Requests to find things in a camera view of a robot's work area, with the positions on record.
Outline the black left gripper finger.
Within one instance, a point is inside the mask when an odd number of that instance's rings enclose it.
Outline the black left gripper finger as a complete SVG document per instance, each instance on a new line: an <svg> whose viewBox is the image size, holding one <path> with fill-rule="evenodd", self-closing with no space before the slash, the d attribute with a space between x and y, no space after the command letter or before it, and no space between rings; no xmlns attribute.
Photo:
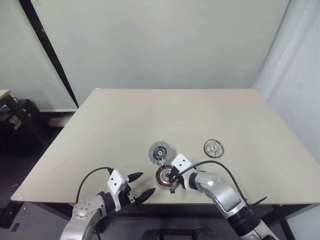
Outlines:
<svg viewBox="0 0 320 240"><path fill-rule="evenodd" d="M135 204L142 204L145 201L147 201L155 192L156 188L150 188L146 191L144 191L143 193L141 193L141 195L137 198L135 198Z"/></svg>
<svg viewBox="0 0 320 240"><path fill-rule="evenodd" d="M138 178L140 178L144 173L143 172L135 172L135 173L131 173L127 176L127 183L132 183L134 181L136 181Z"/></svg>

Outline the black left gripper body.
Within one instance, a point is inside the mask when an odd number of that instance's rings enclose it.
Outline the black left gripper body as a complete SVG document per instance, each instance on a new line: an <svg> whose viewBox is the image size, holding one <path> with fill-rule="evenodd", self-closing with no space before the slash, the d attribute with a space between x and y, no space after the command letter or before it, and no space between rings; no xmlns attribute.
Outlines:
<svg viewBox="0 0 320 240"><path fill-rule="evenodd" d="M135 197L131 194L131 187L126 180L127 177L121 176L116 181L116 207L125 207L135 203Z"/></svg>

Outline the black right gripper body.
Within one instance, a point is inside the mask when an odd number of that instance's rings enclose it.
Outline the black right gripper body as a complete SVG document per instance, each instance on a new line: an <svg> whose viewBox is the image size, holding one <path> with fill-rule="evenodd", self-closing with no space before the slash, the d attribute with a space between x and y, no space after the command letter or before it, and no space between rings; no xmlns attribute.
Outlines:
<svg viewBox="0 0 320 240"><path fill-rule="evenodd" d="M172 171L175 173L175 177L173 179L171 189L176 190L179 187L179 185L184 186L184 179L182 176L178 177L179 175L178 169L172 169Z"/></svg>

